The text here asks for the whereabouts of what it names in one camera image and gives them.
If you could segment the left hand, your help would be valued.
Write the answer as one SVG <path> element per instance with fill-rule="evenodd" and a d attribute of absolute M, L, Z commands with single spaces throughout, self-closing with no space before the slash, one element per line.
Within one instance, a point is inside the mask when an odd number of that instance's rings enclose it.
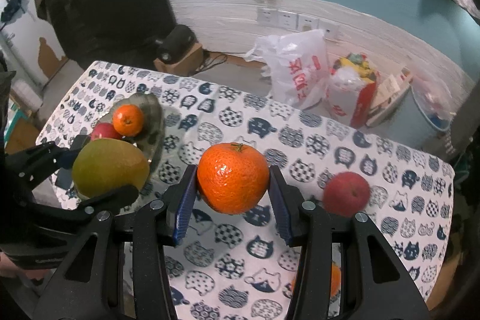
<path fill-rule="evenodd" d="M 13 263 L 5 253 L 1 253 L 1 277 L 18 279 L 26 288 L 34 289 L 41 286 L 49 270 L 25 270 Z"/>

